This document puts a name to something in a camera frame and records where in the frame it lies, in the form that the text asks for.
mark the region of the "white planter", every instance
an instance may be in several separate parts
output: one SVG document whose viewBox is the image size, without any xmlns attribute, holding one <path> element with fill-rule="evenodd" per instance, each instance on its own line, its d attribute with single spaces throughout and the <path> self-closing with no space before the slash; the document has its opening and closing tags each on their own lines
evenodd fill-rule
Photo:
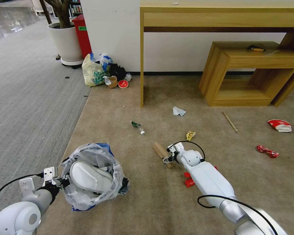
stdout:
<svg viewBox="0 0 294 235">
<path fill-rule="evenodd" d="M 60 23 L 52 23 L 49 25 L 52 38 L 61 56 L 62 64 L 64 65 L 80 65 L 83 63 L 83 55 L 79 46 L 75 27 L 72 28 L 55 28 Z"/>
</svg>

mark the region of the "black cable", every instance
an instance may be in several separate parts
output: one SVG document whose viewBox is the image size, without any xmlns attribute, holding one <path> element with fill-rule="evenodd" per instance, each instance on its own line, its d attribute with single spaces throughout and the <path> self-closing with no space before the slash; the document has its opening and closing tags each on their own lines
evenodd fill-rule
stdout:
<svg viewBox="0 0 294 235">
<path fill-rule="evenodd" d="M 22 177 L 20 177 L 20 178 L 17 178 L 17 179 L 15 179 L 15 180 L 12 180 L 12 181 L 10 181 L 9 183 L 6 183 L 4 186 L 2 186 L 2 187 L 0 188 L 0 192 L 1 192 L 6 186 L 8 186 L 9 184 L 11 184 L 11 183 L 13 183 L 13 182 L 15 182 L 15 181 L 21 180 L 21 179 L 23 179 L 23 178 L 26 178 L 26 177 L 31 177 L 31 176 L 39 176 L 40 178 L 43 178 L 43 173 L 32 174 L 32 175 L 26 175 L 26 176 L 22 176 Z"/>
<path fill-rule="evenodd" d="M 229 197 L 225 197 L 225 196 L 220 196 L 220 195 L 202 195 L 202 196 L 200 196 L 200 197 L 198 197 L 198 199 L 197 199 L 197 202 L 198 202 L 198 204 L 200 205 L 200 206 L 202 206 L 202 207 L 204 207 L 204 208 L 215 208 L 215 206 L 212 206 L 212 207 L 208 207 L 208 206 L 205 206 L 205 205 L 203 205 L 203 204 L 201 204 L 200 202 L 199 202 L 199 200 L 201 199 L 201 198 L 204 198 L 204 197 L 219 197 L 219 198 L 223 198 L 223 199 L 226 199 L 226 200 L 229 200 L 229 201 L 232 201 L 232 202 L 236 202 L 236 203 L 238 203 L 238 204 L 241 204 L 241 205 L 243 205 L 243 206 L 246 206 L 246 207 L 248 207 L 249 209 L 251 209 L 251 210 L 253 210 L 254 212 L 256 212 L 256 213 L 258 213 L 267 223 L 268 223 L 268 225 L 271 227 L 271 229 L 273 230 L 273 232 L 274 232 L 274 234 L 275 235 L 278 235 L 277 234 L 277 231 L 275 230 L 275 228 L 273 227 L 273 225 L 270 223 L 270 221 L 263 215 L 263 214 L 261 214 L 257 209 L 255 209 L 255 208 L 253 208 L 252 206 L 249 206 L 248 204 L 246 204 L 246 203 L 243 203 L 243 202 L 240 202 L 240 201 L 237 201 L 237 200 L 235 200 L 235 199 L 231 199 L 231 198 L 229 198 Z"/>
<path fill-rule="evenodd" d="M 181 142 L 181 143 L 192 143 L 192 144 L 196 145 L 198 148 L 201 149 L 201 151 L 202 151 L 202 153 L 203 153 L 203 159 L 204 159 L 204 160 L 206 159 L 205 152 L 203 151 L 203 149 L 202 149 L 198 144 L 196 144 L 196 143 L 194 143 L 194 142 L 191 142 L 191 141 L 188 141 L 188 140 L 182 140 L 182 141 L 179 141 L 179 142 Z"/>
</svg>

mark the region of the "white wall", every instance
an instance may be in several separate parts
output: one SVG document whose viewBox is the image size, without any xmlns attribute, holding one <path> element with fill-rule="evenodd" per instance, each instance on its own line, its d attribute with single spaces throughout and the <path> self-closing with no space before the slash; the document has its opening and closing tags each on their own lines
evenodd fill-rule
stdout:
<svg viewBox="0 0 294 235">
<path fill-rule="evenodd" d="M 139 0 L 81 0 L 94 54 L 140 71 Z M 269 40 L 284 33 L 145 33 L 145 71 L 203 71 L 212 41 Z"/>
</svg>

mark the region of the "wooden stool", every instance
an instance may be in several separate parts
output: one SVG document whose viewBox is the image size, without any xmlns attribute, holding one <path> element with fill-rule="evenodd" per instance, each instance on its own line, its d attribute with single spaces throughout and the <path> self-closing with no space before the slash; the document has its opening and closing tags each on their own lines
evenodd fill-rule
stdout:
<svg viewBox="0 0 294 235">
<path fill-rule="evenodd" d="M 265 52 L 251 51 L 256 45 Z M 294 72 L 294 52 L 275 42 L 213 42 L 199 89 L 209 106 L 267 106 Z M 225 79 L 229 68 L 256 68 L 250 79 Z"/>
</svg>

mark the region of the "floor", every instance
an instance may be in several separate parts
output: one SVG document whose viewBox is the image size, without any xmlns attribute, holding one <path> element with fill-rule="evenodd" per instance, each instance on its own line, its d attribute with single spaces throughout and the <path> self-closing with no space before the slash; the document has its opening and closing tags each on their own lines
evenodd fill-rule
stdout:
<svg viewBox="0 0 294 235">
<path fill-rule="evenodd" d="M 46 20 L 10 10 L 0 8 L 0 35 L 7 32 L 0 37 L 0 187 L 59 164 L 90 91 L 81 68 L 55 60 Z M 22 30 L 9 33 L 10 22 Z M 19 199 L 15 183 L 0 195 L 0 210 Z"/>
<path fill-rule="evenodd" d="M 12 0 L 7 2 L 0 2 L 0 7 L 32 7 L 32 0 Z"/>
<path fill-rule="evenodd" d="M 233 234 L 235 226 L 220 211 L 197 204 L 201 193 L 195 186 L 186 188 L 185 170 L 180 165 L 168 169 L 152 149 L 154 141 L 168 146 L 184 140 L 187 131 L 196 131 L 193 141 L 229 180 L 239 200 L 263 208 L 294 234 L 294 91 L 278 108 L 208 107 L 196 90 L 198 81 L 192 76 L 147 76 L 144 108 L 139 107 L 138 76 L 127 89 L 92 88 L 63 158 L 79 145 L 109 142 L 130 190 L 85 212 L 72 212 L 60 193 L 37 234 Z M 173 116 L 173 106 L 187 113 Z M 293 131 L 277 132 L 267 123 L 273 118 L 289 121 Z M 142 124 L 146 134 L 140 135 L 131 121 Z M 257 152 L 259 144 L 280 156 Z"/>
</svg>

